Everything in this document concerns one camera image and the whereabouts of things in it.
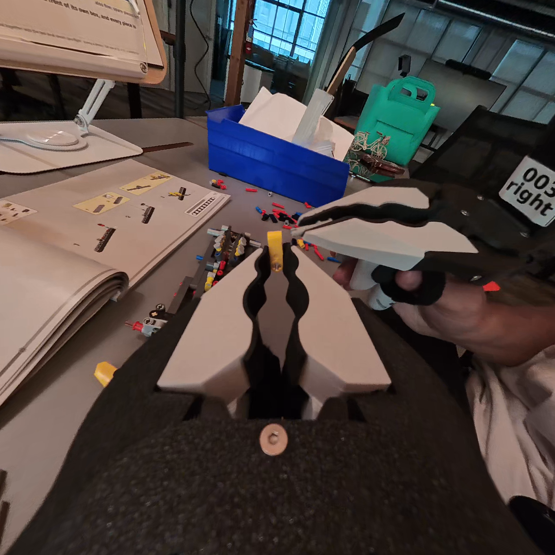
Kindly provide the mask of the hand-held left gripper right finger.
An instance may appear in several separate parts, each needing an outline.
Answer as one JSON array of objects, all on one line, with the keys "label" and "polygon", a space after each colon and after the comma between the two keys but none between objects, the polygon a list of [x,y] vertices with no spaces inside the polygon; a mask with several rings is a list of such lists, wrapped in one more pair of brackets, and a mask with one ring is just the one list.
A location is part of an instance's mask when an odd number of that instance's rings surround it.
[{"label": "hand-held left gripper right finger", "polygon": [[298,246],[288,246],[288,304],[297,357],[288,369],[312,404],[387,390],[391,379],[350,295]]}]

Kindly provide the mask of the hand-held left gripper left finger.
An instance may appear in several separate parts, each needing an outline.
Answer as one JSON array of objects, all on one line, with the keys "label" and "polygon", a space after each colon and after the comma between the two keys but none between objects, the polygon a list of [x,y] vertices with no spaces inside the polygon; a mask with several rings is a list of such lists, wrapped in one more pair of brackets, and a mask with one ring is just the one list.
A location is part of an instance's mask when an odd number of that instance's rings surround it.
[{"label": "hand-held left gripper left finger", "polygon": [[258,313],[267,300],[269,250],[258,248],[198,300],[157,386],[238,399],[260,384],[264,345]]}]

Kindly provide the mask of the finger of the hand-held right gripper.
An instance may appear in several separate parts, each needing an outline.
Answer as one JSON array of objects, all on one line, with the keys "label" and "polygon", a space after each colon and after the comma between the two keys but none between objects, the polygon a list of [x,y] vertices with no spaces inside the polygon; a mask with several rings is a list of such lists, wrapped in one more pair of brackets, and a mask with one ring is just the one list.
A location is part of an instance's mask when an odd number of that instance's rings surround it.
[{"label": "finger of the hand-held right gripper", "polygon": [[355,218],[382,223],[425,223],[431,214],[430,198],[414,187],[373,186],[311,209],[297,221],[298,227],[336,223]]},{"label": "finger of the hand-held right gripper", "polygon": [[469,239],[448,225],[408,225],[355,217],[327,219],[294,229],[294,237],[358,260],[409,270],[432,253],[477,254]]}]

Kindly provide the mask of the lego car chassis model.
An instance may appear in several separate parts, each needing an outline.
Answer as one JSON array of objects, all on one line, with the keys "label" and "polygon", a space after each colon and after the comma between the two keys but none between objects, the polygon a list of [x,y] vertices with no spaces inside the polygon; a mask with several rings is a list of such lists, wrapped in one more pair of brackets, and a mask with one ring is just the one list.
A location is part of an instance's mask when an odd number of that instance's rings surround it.
[{"label": "lego car chassis model", "polygon": [[[216,287],[227,274],[238,267],[250,254],[261,248],[260,243],[251,241],[248,234],[240,234],[225,228],[217,231],[212,230],[211,233],[214,235],[214,245],[208,248],[203,265],[199,266],[195,279],[182,284],[169,309],[166,309],[164,305],[158,305],[150,314],[150,320],[146,319],[142,323],[138,321],[130,323],[129,325],[133,329],[138,331],[150,330],[152,334],[163,330],[162,339],[169,339],[169,332],[166,332],[166,329],[176,332],[178,325],[182,325],[185,329],[201,296]],[[155,364],[149,366],[146,370],[130,369],[131,380],[137,382],[139,378],[146,378],[148,371],[154,371],[152,379],[156,381],[154,385],[160,389],[157,386],[158,379],[173,351],[168,356],[158,354],[139,356],[138,362],[153,362]]]}]

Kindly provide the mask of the yellow lego connector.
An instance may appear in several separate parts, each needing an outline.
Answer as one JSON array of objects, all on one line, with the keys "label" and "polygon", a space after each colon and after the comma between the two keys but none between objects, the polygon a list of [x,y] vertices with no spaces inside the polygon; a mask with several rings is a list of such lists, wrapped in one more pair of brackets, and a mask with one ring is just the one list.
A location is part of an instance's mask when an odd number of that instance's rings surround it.
[{"label": "yellow lego connector", "polygon": [[284,263],[282,231],[277,230],[267,232],[267,247],[271,270],[275,273],[281,272]]}]

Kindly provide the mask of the lego instruction booklet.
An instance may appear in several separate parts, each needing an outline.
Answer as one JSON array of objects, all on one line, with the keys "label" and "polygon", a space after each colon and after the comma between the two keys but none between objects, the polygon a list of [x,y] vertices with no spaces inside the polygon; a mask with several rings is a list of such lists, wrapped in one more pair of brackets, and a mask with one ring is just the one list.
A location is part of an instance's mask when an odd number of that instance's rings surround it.
[{"label": "lego instruction booklet", "polygon": [[229,200],[132,160],[1,199],[1,404]]}]

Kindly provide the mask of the brown pouch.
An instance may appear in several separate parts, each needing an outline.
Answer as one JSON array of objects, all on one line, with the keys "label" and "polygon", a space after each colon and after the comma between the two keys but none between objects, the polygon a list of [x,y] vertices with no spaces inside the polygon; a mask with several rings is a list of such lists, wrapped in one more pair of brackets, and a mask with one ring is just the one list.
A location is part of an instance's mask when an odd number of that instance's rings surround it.
[{"label": "brown pouch", "polygon": [[395,178],[396,176],[403,175],[406,172],[406,168],[403,166],[369,154],[363,154],[359,157],[358,161],[371,174],[381,175],[384,177]]}]

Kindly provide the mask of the teal tote bag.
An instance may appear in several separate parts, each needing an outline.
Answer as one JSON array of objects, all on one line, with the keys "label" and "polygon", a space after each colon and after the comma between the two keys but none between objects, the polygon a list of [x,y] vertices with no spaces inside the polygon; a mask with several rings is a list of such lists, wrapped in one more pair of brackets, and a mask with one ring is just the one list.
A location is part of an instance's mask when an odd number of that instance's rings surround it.
[{"label": "teal tote bag", "polygon": [[410,75],[373,85],[344,158],[351,174],[366,181],[390,179],[365,168],[363,154],[406,167],[440,111],[435,96],[433,83]]}]

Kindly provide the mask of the black mesh office chair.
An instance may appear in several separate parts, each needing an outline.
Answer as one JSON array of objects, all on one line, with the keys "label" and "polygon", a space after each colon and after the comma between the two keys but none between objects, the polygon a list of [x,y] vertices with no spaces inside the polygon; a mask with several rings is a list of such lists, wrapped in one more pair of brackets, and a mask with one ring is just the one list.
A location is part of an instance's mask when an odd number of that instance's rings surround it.
[{"label": "black mesh office chair", "polygon": [[551,131],[554,118],[542,124],[476,107],[410,175],[426,182],[458,184],[493,198]]}]

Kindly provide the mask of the clear plastic bag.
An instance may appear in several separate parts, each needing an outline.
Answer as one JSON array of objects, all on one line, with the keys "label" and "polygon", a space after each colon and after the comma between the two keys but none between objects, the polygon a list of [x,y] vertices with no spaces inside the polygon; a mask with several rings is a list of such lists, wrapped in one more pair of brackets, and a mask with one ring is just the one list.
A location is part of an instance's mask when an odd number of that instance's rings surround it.
[{"label": "clear plastic bag", "polygon": [[292,138],[292,143],[308,148],[314,141],[320,118],[334,101],[334,95],[322,89],[315,89],[300,123]]}]

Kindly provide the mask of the blue plastic bin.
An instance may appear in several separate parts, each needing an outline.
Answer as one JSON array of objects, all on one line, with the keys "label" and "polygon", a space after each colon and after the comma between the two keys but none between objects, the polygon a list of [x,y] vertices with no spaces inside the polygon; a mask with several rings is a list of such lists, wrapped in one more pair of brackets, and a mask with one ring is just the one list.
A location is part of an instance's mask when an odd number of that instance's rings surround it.
[{"label": "blue plastic bin", "polygon": [[343,197],[347,163],[246,127],[244,113],[242,105],[206,112],[210,170],[311,206]]}]

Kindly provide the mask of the white paper sheets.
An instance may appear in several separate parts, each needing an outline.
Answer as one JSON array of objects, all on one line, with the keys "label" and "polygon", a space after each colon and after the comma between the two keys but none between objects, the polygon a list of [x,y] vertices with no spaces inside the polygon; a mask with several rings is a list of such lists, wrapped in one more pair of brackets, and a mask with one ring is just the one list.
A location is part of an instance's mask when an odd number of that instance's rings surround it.
[{"label": "white paper sheets", "polygon": [[[239,123],[291,143],[306,108],[292,97],[261,88]],[[322,116],[314,141],[307,149],[343,161],[353,140],[349,131]]]}]

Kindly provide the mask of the person's white shirt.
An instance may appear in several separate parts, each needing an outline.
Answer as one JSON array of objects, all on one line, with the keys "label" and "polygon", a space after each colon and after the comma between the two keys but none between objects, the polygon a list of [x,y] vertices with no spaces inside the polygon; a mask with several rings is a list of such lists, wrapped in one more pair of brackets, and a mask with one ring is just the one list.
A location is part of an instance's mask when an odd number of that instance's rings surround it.
[{"label": "person's white shirt", "polygon": [[466,393],[483,461],[503,501],[524,496],[554,510],[554,345],[517,366],[474,355]]}]

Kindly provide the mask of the wall display screen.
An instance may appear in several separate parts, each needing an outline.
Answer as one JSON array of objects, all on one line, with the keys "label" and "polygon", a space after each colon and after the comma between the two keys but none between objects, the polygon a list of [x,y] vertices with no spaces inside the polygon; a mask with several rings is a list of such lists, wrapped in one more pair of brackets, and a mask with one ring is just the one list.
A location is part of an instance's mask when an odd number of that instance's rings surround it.
[{"label": "wall display screen", "polygon": [[434,105],[440,108],[434,125],[454,132],[478,106],[490,109],[506,86],[490,79],[464,73],[428,59],[419,78],[432,83],[436,90]]}]

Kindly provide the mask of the wooden post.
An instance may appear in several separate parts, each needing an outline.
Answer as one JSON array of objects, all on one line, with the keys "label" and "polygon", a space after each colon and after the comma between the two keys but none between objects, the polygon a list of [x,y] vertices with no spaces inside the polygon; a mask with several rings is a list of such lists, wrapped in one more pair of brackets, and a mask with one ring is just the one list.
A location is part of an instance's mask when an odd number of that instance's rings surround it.
[{"label": "wooden post", "polygon": [[240,104],[245,67],[246,36],[254,13],[255,1],[237,1],[232,32],[232,49],[227,73],[224,106]]}]

